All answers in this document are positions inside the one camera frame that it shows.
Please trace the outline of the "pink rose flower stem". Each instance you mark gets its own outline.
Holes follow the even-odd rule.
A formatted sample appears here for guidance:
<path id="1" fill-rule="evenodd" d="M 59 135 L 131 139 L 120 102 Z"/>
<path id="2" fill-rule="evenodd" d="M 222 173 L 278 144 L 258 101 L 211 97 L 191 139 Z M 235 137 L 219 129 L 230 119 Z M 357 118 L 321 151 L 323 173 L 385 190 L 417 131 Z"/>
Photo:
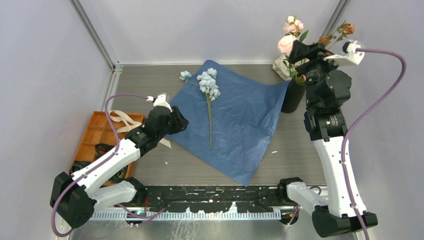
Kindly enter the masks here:
<path id="1" fill-rule="evenodd" d="M 303 42 L 309 33 L 308 30 L 305 30 L 304 23 L 296 15 L 289 15 L 286 18 L 283 32 L 284 36 L 278 41 L 277 49 L 281 55 L 288 56 L 292 51 L 293 42 L 296 40 Z"/>

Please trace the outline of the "blue hydrangea flower stem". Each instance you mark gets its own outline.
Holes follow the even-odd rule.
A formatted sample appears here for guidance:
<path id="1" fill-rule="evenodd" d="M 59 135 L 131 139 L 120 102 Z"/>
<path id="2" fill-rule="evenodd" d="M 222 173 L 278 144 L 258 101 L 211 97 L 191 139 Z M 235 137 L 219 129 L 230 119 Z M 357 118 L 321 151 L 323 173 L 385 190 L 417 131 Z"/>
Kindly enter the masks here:
<path id="1" fill-rule="evenodd" d="M 204 94 L 207 104 L 210 149 L 213 147 L 212 102 L 217 100 L 221 95 L 219 86 L 217 85 L 217 76 L 218 71 L 216 69 L 208 68 L 196 77 L 199 81 L 199 90 Z"/>

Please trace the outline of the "blue paper flower bouquet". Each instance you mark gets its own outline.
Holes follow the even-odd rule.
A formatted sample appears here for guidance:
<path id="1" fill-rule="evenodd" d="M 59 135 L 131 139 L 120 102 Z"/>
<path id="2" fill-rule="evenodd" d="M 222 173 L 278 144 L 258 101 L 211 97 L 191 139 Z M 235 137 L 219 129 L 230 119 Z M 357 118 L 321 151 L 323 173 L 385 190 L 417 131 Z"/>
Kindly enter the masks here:
<path id="1" fill-rule="evenodd" d="M 186 130 L 170 139 L 219 172 L 248 186 L 274 136 L 287 82 L 264 84 L 207 60 L 190 81 L 209 68 L 217 70 L 220 96 L 212 102 L 212 149 L 209 115 L 199 86 L 185 83 L 172 98 L 189 121 Z"/>

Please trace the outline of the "orange rose flower stem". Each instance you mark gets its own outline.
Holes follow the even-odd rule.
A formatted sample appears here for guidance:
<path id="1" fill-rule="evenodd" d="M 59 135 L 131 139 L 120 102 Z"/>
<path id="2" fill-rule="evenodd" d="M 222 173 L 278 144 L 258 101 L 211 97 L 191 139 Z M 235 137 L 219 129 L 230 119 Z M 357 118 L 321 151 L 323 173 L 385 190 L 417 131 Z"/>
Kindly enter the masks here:
<path id="1" fill-rule="evenodd" d="M 339 25 L 332 33 L 320 36 L 318 43 L 323 44 L 326 49 L 332 47 L 335 43 L 342 41 L 348 35 L 352 35 L 355 32 L 355 25 L 353 23 L 347 23 L 344 21 Z"/>

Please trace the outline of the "cream ribbon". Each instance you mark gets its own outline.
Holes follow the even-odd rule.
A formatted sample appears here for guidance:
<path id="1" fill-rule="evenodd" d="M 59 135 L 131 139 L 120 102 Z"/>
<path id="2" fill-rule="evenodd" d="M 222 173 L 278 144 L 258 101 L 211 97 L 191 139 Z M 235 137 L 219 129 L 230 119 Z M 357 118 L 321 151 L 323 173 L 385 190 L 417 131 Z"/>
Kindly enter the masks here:
<path id="1" fill-rule="evenodd" d="M 136 121 L 132 119 L 128 114 L 120 110 L 110 110 L 108 114 L 109 114 L 109 118 L 113 122 L 124 123 L 123 127 L 115 129 L 117 133 L 127 133 L 130 130 L 142 125 L 141 121 Z"/>

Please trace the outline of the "single orange rose stem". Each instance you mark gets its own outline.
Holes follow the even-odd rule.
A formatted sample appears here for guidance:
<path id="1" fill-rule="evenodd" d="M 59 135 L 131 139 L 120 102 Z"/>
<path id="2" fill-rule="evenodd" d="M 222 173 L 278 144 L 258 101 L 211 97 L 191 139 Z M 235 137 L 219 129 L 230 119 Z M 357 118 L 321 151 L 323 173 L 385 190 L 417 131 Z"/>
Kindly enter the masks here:
<path id="1" fill-rule="evenodd" d="M 306 82 L 306 76 L 304 74 L 297 74 L 294 80 L 296 83 L 303 85 Z"/>

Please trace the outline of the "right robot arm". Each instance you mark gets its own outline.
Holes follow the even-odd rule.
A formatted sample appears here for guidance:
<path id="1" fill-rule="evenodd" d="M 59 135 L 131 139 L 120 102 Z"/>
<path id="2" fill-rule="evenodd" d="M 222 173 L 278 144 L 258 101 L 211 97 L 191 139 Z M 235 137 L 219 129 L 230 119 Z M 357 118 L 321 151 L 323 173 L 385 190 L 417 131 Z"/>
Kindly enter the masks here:
<path id="1" fill-rule="evenodd" d="M 357 66 L 365 54 L 356 41 L 347 41 L 341 54 L 333 54 L 321 43 L 295 40 L 288 62 L 297 64 L 305 76 L 304 125 L 321 161 L 327 197 L 311 190 L 300 178 L 281 179 L 277 198 L 283 205 L 298 204 L 311 216 L 316 233 L 333 237 L 354 233 L 378 224 L 359 194 L 352 170 L 348 125 L 342 105 L 351 97 L 352 79 L 341 66 Z"/>

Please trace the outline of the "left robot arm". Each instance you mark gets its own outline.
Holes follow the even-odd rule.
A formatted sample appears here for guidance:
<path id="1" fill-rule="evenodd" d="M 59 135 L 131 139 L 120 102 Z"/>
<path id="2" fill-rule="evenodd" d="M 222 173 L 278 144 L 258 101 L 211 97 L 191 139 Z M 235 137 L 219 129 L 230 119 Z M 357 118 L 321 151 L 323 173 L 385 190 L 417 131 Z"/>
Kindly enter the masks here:
<path id="1" fill-rule="evenodd" d="M 95 212 L 120 203 L 141 206 L 146 193 L 141 183 L 129 178 L 115 185 L 103 184 L 125 166 L 154 149 L 166 135 L 184 131 L 189 121 L 177 106 L 155 106 L 144 123 L 130 130 L 118 144 L 90 165 L 69 175 L 58 174 L 53 182 L 50 206 L 72 228 L 84 225 Z"/>

